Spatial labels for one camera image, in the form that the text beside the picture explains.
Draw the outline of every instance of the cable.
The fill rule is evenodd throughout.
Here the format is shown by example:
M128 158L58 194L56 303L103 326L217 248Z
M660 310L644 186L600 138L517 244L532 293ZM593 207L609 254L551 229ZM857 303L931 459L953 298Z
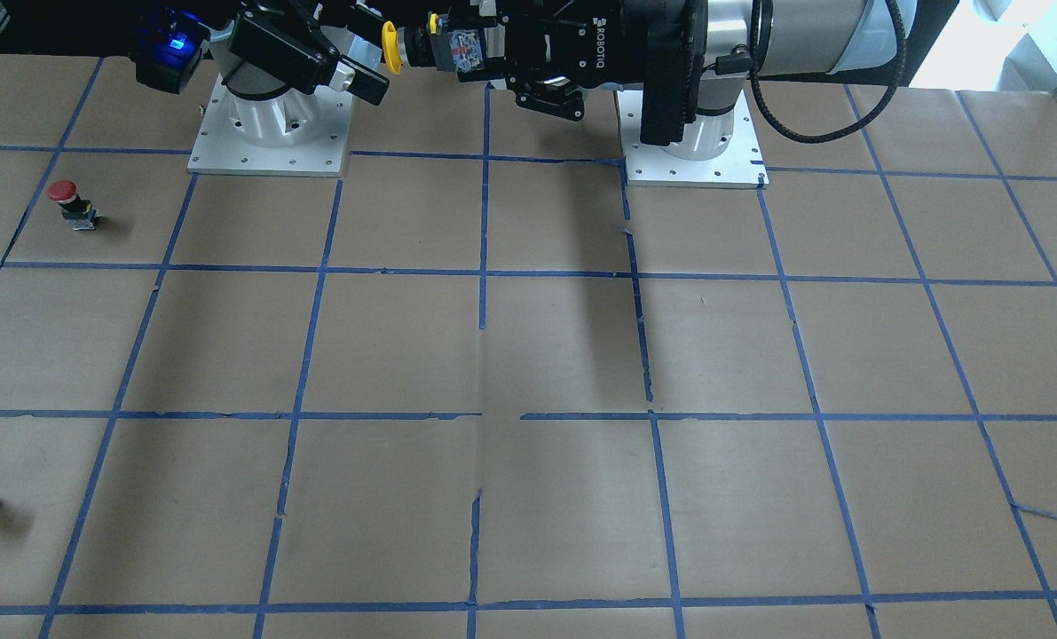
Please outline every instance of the cable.
M764 120L772 126L773 129L780 133L790 140L799 142L801 145L822 145L824 142L839 140L840 137L847 137L852 133L856 133L865 126L871 125L879 114L884 112L887 105L890 105L890 100L894 97L894 91L898 90L898 84L903 80L903 73L906 71L906 27L903 25L903 14L900 12L898 3L894 0L887 1L887 11L890 12L890 21L894 25L894 46L896 52L894 52L894 72L892 73L892 81L887 87L887 91L884 93L884 97L880 98L879 104L872 109L872 112L866 114L860 120L854 123L852 126L846 126L839 131L833 131L832 133L824 133L822 135L803 135L796 133L787 126L781 125L777 116L768 110L768 107L764 104L764 94L761 91L761 64L764 61L763 56L758 56L761 48L761 15L763 12L763 3L768 3L772 6L772 0L753 0L753 14L749 24L749 52L753 57L753 68L748 74L749 84L753 89L753 98L756 100L756 107L760 110Z

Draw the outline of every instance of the white mounting plate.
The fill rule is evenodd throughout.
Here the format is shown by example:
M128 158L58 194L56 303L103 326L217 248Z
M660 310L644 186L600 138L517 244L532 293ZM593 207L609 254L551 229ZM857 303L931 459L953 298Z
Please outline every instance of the white mounting plate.
M711 161L684 161L662 147L638 142L643 120L643 92L620 91L617 96L618 132L627 158L627 183L634 186L702 186L711 189L756 189L767 185L761 147L744 93L734 107L734 134L726 151Z
M313 97L321 117L313 123L314 137L279 148L257 147L234 130L226 113L229 97L218 79L188 158L190 173L340 177L355 100L350 93L318 87Z

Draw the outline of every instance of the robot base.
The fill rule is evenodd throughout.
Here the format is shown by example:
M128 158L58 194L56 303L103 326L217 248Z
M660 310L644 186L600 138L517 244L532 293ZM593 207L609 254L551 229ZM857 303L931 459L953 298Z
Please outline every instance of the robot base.
M736 129L726 150L709 161L686 161L671 156L662 147L638 142L643 118L642 91L617 93L617 109L629 185L756 189L768 183L744 93L740 94L738 105L734 107Z
M290 146L260 147L236 130L230 117L231 93L217 81L204 112L201 133L192 145L188 171L212 175L340 177L355 98L329 87L318 87L313 96L304 98L316 102L314 110L318 113L310 131L303 131L309 135L298 137Z

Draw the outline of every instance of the yellow ring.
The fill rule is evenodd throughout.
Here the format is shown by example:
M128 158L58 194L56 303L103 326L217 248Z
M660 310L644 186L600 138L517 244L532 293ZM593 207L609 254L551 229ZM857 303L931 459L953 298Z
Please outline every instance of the yellow ring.
M386 69L389 69L390 73L394 75L402 73L402 52L397 48L397 29L391 21L383 24L383 57L386 58Z

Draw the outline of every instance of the red button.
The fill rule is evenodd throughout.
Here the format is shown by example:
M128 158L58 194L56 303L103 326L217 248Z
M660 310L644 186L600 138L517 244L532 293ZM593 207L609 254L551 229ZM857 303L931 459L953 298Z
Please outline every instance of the red button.
M75 199L75 193L78 192L78 187L75 186L74 182L69 180L61 180L59 182L51 185L47 190L47 198L51 198L54 202L66 203L70 200Z

